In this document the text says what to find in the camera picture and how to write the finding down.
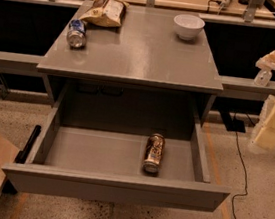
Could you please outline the handheld tool on table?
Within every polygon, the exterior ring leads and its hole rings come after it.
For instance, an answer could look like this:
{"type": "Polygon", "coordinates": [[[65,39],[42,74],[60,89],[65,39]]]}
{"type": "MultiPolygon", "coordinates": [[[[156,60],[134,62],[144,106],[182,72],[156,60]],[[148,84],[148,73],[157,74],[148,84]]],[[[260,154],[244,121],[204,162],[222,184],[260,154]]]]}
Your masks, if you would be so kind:
{"type": "Polygon", "coordinates": [[[217,13],[220,13],[222,10],[228,8],[233,0],[209,0],[206,9],[206,13],[209,13],[211,4],[217,4],[219,7],[217,9],[217,13]]]}

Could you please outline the white bowl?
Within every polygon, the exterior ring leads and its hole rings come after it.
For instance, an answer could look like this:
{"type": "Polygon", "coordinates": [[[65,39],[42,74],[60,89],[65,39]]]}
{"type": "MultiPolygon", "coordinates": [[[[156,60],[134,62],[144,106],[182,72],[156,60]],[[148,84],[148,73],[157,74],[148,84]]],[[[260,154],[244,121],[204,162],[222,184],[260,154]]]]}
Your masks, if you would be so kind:
{"type": "Polygon", "coordinates": [[[205,26],[203,19],[190,14],[179,14],[174,17],[173,22],[177,36],[188,41],[196,38],[205,26]]]}

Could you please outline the yellow chip bag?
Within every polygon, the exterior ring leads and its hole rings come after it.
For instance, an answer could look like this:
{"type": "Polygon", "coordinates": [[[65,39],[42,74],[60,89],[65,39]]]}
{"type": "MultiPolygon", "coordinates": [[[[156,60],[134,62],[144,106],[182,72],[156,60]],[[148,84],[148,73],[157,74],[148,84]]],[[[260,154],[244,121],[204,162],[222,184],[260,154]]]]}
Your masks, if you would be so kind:
{"type": "Polygon", "coordinates": [[[80,16],[82,21],[101,27],[120,27],[129,4],[120,0],[94,0],[93,6],[80,16]]]}

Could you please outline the orange soda can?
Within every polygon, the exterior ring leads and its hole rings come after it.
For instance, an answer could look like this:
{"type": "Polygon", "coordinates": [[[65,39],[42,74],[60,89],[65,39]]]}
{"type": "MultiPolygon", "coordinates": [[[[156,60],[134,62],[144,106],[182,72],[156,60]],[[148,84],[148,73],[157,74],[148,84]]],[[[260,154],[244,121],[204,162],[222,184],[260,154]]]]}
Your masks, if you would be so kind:
{"type": "Polygon", "coordinates": [[[165,150],[165,138],[159,133],[149,136],[142,167],[145,172],[158,173],[165,150]]]}

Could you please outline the blue silver can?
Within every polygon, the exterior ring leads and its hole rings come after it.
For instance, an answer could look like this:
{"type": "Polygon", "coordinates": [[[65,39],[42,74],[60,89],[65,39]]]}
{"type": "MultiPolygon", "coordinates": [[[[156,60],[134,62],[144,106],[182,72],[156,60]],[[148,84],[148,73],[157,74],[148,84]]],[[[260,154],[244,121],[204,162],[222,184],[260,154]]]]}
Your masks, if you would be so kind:
{"type": "Polygon", "coordinates": [[[86,45],[86,26],[82,20],[73,19],[69,22],[66,40],[73,48],[81,49],[86,45]]]}

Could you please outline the grey metal rail frame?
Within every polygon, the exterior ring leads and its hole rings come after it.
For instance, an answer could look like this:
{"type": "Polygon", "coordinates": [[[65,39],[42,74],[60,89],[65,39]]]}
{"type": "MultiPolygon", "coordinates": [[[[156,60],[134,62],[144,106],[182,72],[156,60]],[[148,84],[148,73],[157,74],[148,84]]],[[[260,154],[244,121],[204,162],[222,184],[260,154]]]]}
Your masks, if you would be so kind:
{"type": "Polygon", "coordinates": [[[143,56],[133,62],[130,56],[137,42],[121,47],[124,55],[88,57],[80,51],[61,53],[57,48],[45,56],[0,51],[0,72],[25,76],[45,74],[101,82],[124,83],[177,91],[207,93],[222,98],[263,101],[275,95],[275,81],[268,86],[256,86],[251,79],[221,76],[204,33],[193,40],[181,40],[172,30],[163,31],[163,47],[159,55],[143,56]]]}

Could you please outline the grey cabinet counter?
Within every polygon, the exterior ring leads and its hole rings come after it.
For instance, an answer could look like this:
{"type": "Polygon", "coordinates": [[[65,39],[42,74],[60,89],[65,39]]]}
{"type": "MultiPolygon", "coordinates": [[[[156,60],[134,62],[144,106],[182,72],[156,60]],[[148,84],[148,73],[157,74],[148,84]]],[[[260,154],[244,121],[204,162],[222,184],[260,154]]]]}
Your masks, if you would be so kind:
{"type": "Polygon", "coordinates": [[[73,50],[66,32],[37,65],[48,75],[185,90],[198,95],[205,118],[222,82],[204,32],[183,41],[174,32],[173,10],[131,6],[118,28],[88,26],[87,43],[73,50]]]}

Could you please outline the grey open drawer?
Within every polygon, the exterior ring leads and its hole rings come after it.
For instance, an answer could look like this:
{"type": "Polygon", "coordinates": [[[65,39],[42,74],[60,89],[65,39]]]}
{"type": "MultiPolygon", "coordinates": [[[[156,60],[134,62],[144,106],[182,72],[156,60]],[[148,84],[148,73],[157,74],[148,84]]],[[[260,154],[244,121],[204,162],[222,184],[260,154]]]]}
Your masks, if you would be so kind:
{"type": "Polygon", "coordinates": [[[210,180],[196,104],[185,95],[67,84],[24,164],[4,173],[18,191],[212,212],[230,190],[210,180]],[[159,172],[143,170],[149,136],[165,149],[159,172]]]}

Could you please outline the clear sanitizer bottle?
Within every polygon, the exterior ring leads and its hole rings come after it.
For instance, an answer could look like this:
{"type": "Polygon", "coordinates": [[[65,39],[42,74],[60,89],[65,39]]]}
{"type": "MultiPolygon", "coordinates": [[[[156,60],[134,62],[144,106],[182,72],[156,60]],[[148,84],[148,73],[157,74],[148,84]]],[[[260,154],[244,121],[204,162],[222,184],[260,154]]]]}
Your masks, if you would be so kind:
{"type": "Polygon", "coordinates": [[[272,72],[270,70],[261,69],[258,71],[254,81],[255,85],[265,87],[272,78],[272,72]]]}

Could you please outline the black drawer rail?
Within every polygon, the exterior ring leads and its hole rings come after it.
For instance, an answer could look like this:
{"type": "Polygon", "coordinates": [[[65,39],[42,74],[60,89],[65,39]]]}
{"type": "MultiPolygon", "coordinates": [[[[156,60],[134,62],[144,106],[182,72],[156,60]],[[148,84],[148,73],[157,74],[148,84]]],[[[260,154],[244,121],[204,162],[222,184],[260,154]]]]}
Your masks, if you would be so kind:
{"type": "Polygon", "coordinates": [[[30,150],[33,147],[33,144],[35,143],[37,137],[41,133],[41,127],[40,125],[36,125],[33,129],[33,132],[30,134],[30,138],[27,140],[25,147],[19,151],[18,155],[15,158],[15,162],[19,164],[24,164],[27,156],[30,153],[30,150]]]}

